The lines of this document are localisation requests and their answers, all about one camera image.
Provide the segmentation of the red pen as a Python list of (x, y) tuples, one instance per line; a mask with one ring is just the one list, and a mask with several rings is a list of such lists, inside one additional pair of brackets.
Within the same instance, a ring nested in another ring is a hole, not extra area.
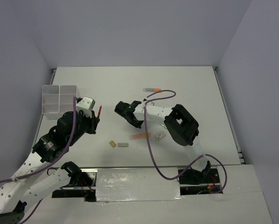
[(102, 111), (102, 105), (100, 105), (100, 107), (99, 107), (99, 109), (98, 109), (97, 118), (100, 118), (101, 111)]

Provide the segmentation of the pink orange highlighter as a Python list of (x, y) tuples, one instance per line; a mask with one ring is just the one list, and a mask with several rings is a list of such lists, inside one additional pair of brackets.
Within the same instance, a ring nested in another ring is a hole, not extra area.
[(146, 134), (146, 133), (133, 134), (133, 135), (129, 136), (129, 139), (130, 140), (145, 139), (146, 137), (150, 138), (151, 135), (152, 134), (150, 132), (148, 132), (148, 134)]

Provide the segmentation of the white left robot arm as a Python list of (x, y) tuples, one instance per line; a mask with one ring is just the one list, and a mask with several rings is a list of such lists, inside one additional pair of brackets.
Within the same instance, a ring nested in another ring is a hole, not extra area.
[(33, 146), (28, 158), (11, 178), (0, 184), (0, 224), (22, 224), (25, 212), (58, 188), (93, 183), (74, 162), (65, 162), (52, 175), (36, 179), (59, 161), (85, 133), (95, 134), (100, 119), (94, 111), (69, 111)]

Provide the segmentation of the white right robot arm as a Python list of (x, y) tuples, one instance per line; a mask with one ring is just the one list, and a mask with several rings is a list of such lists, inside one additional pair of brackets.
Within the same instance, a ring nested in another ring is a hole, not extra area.
[(114, 111), (133, 127), (141, 128), (144, 126), (145, 133), (148, 133), (148, 122), (163, 125), (168, 130), (174, 142), (184, 147), (188, 155), (194, 159), (177, 176), (167, 177), (157, 166), (150, 140), (146, 137), (152, 163), (161, 177), (166, 180), (181, 180), (181, 178), (186, 178), (188, 184), (192, 185), (201, 184), (209, 178), (211, 163), (206, 158), (199, 141), (199, 124), (184, 106), (176, 104), (174, 107), (159, 107), (149, 105), (147, 101), (133, 101), (131, 104), (120, 101), (115, 106)]

